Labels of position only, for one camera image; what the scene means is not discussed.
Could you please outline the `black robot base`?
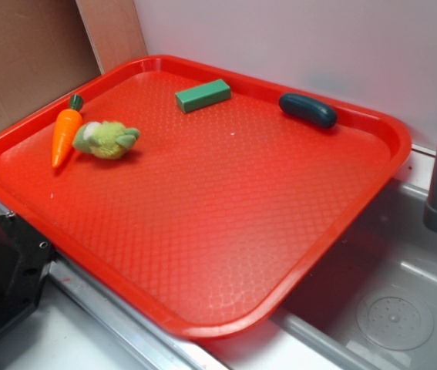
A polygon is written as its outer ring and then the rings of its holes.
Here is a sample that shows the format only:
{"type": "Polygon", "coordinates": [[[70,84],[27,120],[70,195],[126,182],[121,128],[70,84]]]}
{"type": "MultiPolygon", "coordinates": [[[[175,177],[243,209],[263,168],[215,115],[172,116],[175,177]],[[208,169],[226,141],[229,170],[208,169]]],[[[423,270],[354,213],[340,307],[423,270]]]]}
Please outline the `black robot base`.
{"type": "Polygon", "coordinates": [[[38,307],[52,254],[26,220],[0,215],[0,337],[38,307]]]}

